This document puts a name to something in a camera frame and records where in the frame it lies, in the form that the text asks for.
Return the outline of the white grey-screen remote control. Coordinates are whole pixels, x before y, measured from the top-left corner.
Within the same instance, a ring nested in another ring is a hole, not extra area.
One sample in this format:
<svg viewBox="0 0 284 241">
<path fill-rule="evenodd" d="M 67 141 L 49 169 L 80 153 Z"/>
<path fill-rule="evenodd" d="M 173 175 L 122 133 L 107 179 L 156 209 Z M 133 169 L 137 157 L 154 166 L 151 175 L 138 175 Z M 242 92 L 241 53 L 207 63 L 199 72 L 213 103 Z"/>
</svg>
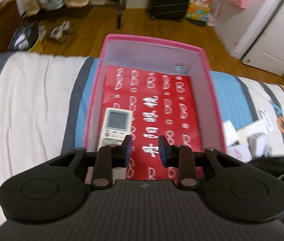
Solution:
<svg viewBox="0 0 284 241">
<path fill-rule="evenodd" d="M 105 109 L 98 149 L 107 145 L 121 145 L 126 135 L 130 135 L 133 112 L 131 110 Z"/>
</svg>

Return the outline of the red paper bag with glasses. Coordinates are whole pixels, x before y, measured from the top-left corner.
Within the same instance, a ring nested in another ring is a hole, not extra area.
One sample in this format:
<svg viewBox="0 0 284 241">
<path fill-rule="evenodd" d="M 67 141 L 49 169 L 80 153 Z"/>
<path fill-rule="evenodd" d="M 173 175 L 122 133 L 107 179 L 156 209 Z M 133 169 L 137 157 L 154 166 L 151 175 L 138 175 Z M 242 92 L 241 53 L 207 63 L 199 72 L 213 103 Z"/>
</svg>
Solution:
<svg viewBox="0 0 284 241">
<path fill-rule="evenodd" d="M 158 137 L 171 145 L 202 150 L 190 77 L 108 66 L 102 108 L 131 110 L 132 153 L 128 167 L 115 168 L 115 180 L 174 180 L 177 169 L 160 160 Z"/>
</svg>

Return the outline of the striped bed blanket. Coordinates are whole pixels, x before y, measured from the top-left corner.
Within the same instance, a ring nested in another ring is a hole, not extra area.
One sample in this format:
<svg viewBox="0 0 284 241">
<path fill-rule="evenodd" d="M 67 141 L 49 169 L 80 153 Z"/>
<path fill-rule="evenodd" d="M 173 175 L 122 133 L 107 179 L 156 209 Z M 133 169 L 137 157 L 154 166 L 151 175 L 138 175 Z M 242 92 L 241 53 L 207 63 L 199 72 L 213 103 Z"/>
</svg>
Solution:
<svg viewBox="0 0 284 241">
<path fill-rule="evenodd" d="M 84 146 L 98 59 L 0 54 L 0 186 L 12 176 Z M 267 111 L 267 138 L 284 156 L 284 86 L 211 73 L 223 121 L 241 129 Z M 0 206 L 0 226 L 5 216 Z"/>
</svg>

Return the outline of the pink storage box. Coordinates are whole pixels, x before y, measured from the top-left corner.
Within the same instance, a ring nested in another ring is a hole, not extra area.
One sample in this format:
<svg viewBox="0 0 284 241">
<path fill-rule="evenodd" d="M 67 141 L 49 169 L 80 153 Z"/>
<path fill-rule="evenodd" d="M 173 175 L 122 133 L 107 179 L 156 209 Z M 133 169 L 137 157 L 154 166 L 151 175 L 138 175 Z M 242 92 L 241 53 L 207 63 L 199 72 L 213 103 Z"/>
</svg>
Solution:
<svg viewBox="0 0 284 241">
<path fill-rule="evenodd" d="M 222 120 L 205 51 L 160 38 L 110 34 L 98 61 L 85 144 L 89 151 L 132 138 L 115 180 L 177 179 L 161 165 L 158 139 L 193 151 L 224 151 Z"/>
</svg>

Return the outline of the white door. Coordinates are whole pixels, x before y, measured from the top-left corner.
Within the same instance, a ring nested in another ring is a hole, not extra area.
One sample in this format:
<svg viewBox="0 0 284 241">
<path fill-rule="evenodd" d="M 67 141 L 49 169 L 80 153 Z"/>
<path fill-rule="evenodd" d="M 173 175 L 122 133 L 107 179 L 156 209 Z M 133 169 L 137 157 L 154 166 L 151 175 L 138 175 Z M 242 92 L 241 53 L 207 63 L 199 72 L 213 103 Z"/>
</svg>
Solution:
<svg viewBox="0 0 284 241">
<path fill-rule="evenodd" d="M 284 74 L 284 1 L 242 62 L 278 76 Z"/>
</svg>

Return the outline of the black bag on floor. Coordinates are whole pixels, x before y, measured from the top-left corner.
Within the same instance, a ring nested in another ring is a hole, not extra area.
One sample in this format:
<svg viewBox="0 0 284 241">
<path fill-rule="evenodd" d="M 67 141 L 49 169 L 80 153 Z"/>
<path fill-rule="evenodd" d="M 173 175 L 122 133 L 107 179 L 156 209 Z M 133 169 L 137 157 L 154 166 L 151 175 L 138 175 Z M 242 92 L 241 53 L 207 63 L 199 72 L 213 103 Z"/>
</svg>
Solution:
<svg viewBox="0 0 284 241">
<path fill-rule="evenodd" d="M 8 51 L 29 51 L 39 38 L 38 24 L 22 25 L 14 33 Z"/>
</svg>

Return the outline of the colourful tissue pack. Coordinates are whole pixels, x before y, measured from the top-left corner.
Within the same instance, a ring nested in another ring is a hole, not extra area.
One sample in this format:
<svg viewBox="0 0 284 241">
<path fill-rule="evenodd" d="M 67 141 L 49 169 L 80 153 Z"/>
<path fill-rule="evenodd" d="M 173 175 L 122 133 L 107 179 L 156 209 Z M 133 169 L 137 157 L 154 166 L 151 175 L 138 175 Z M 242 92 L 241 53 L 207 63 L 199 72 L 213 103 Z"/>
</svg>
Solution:
<svg viewBox="0 0 284 241">
<path fill-rule="evenodd" d="M 185 18 L 206 22 L 211 0 L 191 0 Z"/>
</svg>

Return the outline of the wooden nightstand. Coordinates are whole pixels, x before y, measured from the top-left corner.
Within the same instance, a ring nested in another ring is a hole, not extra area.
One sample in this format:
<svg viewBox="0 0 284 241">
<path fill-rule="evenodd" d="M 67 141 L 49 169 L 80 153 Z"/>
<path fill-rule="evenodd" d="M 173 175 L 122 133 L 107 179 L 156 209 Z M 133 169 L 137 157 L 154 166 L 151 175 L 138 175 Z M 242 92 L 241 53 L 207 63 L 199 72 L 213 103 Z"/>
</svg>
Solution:
<svg viewBox="0 0 284 241">
<path fill-rule="evenodd" d="M 4 0 L 0 4 L 0 53 L 8 50 L 15 31 L 22 25 L 17 0 Z"/>
</svg>

